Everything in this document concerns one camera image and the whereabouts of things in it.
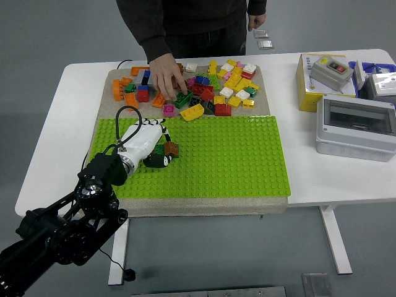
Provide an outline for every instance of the electrical box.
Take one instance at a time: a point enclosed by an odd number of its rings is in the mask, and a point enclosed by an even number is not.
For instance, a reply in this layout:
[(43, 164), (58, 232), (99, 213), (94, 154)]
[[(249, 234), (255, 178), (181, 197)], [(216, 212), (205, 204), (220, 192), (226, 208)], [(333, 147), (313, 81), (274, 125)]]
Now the electrical box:
[(359, 91), (359, 97), (396, 105), (396, 72), (372, 74)]
[(396, 154), (396, 113), (391, 103), (324, 94), (317, 104), (319, 153), (374, 161)]
[(310, 76), (329, 88), (341, 92), (353, 75), (353, 69), (338, 62), (330, 56), (318, 59), (312, 69)]
[(301, 54), (296, 71), (298, 108), (301, 111), (316, 112), (316, 104), (322, 98), (323, 94), (337, 94), (349, 97), (356, 96), (355, 87), (353, 86), (352, 81), (348, 82), (347, 85), (343, 87), (343, 94), (341, 94), (340, 92), (335, 91), (310, 77), (311, 69), (314, 63), (318, 59), (322, 59), (324, 56), (333, 57), (342, 64), (348, 63), (347, 58), (342, 55), (316, 53)]

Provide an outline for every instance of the concrete floor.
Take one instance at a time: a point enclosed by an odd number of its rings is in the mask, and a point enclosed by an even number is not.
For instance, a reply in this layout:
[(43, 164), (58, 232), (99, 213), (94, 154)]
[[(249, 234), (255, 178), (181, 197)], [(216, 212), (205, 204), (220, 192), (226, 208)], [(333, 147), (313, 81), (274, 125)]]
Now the concrete floor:
[[(392, 0), (269, 1), (262, 28), (275, 48), (259, 50), (250, 34), (247, 54), (381, 48), (396, 59), (395, 8)], [(144, 60), (145, 55), (113, 1), (3, 1), (0, 28), (3, 250), (19, 240), (14, 205), (63, 69), (72, 63)], [(97, 253), (83, 267), (54, 265), (26, 296), (129, 296), (254, 286), (284, 286), (288, 296), (304, 296), (301, 274), (313, 272), (328, 273), (336, 297), (393, 296), (394, 213), (396, 203), (335, 209), (352, 275), (337, 275), (317, 207), (288, 209), (263, 220), (133, 219), (127, 266), (137, 270), (135, 282), (108, 287), (110, 262)], [(111, 247), (108, 241), (103, 249)]]

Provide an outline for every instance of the green lego baseplate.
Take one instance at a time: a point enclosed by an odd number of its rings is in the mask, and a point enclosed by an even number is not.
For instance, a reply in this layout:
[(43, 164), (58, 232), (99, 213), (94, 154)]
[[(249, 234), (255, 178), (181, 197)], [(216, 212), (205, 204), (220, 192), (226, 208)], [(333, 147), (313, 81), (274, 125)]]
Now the green lego baseplate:
[[(120, 135), (137, 119), (119, 119)], [(115, 120), (100, 119), (90, 158), (115, 143)], [(123, 186), (120, 199), (286, 197), (290, 186), (274, 116), (199, 118), (163, 123), (179, 158), (166, 168), (142, 161)], [(162, 137), (158, 143), (164, 143)]]

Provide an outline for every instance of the human hand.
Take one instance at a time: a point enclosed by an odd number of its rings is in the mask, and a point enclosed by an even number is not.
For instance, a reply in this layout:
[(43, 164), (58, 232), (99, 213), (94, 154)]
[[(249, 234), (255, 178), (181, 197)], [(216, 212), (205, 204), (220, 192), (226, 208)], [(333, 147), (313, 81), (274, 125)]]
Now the human hand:
[(262, 14), (262, 15), (249, 15), (249, 26), (248, 30), (249, 32), (251, 30), (259, 28), (262, 24), (265, 22), (265, 18), (267, 17), (267, 14)]
[(180, 73), (180, 68), (172, 54), (164, 54), (149, 63), (154, 87), (165, 97), (165, 100), (176, 101), (174, 89), (179, 85), (187, 95), (187, 86)]

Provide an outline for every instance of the cardboard box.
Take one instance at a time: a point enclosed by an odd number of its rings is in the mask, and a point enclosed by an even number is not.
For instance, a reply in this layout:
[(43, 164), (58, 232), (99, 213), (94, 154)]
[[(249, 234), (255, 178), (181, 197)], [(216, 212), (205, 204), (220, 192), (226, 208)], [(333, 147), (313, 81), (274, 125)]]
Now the cardboard box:
[(350, 80), (350, 82), (342, 88), (343, 93), (340, 93), (338, 91), (332, 90), (331, 88), (309, 76), (314, 63), (323, 56), (334, 57), (334, 59), (338, 62), (348, 65), (347, 57), (342, 55), (309, 53), (301, 54), (296, 71), (298, 108), (301, 111), (316, 112), (316, 104), (322, 98), (323, 94), (336, 94), (348, 97), (356, 97), (352, 80)]

